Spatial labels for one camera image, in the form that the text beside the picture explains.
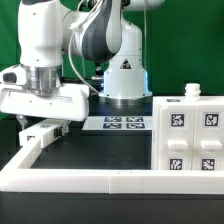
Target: black surface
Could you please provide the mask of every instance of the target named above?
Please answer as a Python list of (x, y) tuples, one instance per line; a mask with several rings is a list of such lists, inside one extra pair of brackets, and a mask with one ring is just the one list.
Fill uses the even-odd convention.
[[(146, 116), (151, 106), (116, 108), (93, 98), (90, 108), (94, 116), (107, 112), (110, 116)], [(43, 150), (33, 168), (150, 167), (150, 132), (111, 135), (111, 132), (83, 132), (82, 125), (71, 123), (69, 135)], [(0, 122), (1, 152), (15, 153), (10, 150), (16, 151), (18, 143), (12, 141), (12, 136), (16, 139), (16, 130), (18, 125), (12, 118)], [(0, 193), (0, 224), (221, 224), (223, 220), (222, 195)]]
[(1, 224), (222, 224), (223, 196), (0, 193)]

